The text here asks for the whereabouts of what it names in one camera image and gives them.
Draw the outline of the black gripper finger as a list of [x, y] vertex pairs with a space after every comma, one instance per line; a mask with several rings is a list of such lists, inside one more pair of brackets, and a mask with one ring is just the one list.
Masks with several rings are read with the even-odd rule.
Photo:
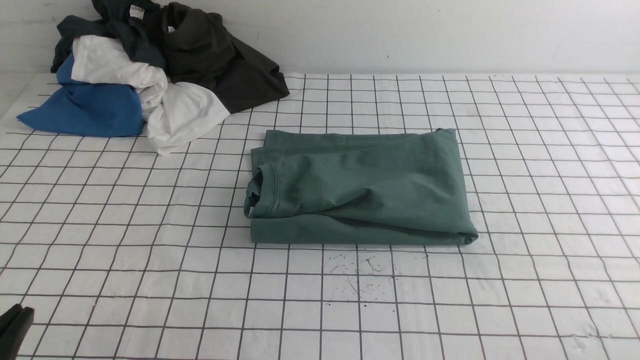
[[16, 360], [19, 349], [34, 323], [35, 310], [15, 304], [0, 317], [0, 359]]

